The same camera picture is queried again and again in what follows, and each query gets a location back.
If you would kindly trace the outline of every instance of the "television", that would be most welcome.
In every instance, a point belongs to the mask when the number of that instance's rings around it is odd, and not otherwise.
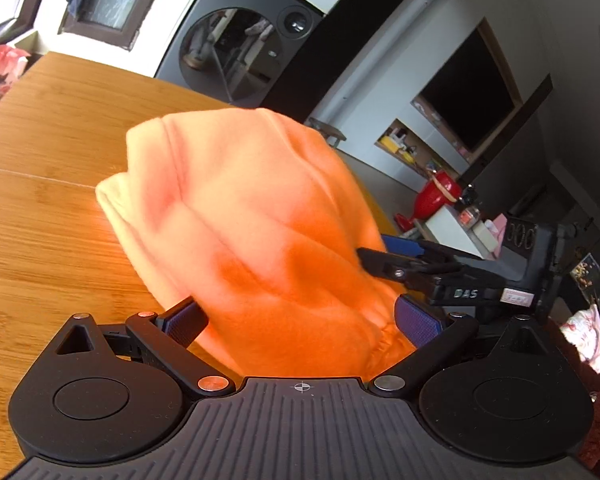
[[[480,27],[433,76],[420,96],[470,151],[515,108]]]

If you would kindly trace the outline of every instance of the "white pipe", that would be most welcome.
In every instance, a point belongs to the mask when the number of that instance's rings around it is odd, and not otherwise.
[[[347,66],[317,105],[312,117],[330,124],[360,83],[432,1],[404,0]]]

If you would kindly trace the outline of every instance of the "wooden table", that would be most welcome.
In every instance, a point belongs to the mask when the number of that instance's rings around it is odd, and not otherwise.
[[[95,199],[99,181],[126,170],[126,131],[225,106],[54,53],[0,102],[0,478],[22,458],[7,420],[11,393],[68,317],[90,312],[117,323],[158,309]],[[363,192],[381,230],[394,232]]]

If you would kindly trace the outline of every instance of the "red object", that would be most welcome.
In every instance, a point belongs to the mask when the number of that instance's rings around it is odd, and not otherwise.
[[[428,219],[443,205],[453,204],[455,200],[452,200],[451,198],[457,199],[461,194],[461,187],[458,186],[458,184],[456,184],[444,171],[439,171],[431,177],[422,188],[422,191],[418,193],[413,204],[413,216],[407,218],[398,213],[394,216],[394,220],[400,229],[405,232],[409,231],[413,229],[413,221],[415,219]]]

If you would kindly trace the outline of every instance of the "orange fleece cloth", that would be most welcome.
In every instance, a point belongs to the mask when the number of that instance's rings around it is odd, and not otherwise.
[[[128,171],[98,202],[149,291],[188,296],[196,341],[242,376],[369,380],[414,351],[395,283],[356,248],[384,251],[353,176],[315,130],[271,112],[169,115],[126,134]]]

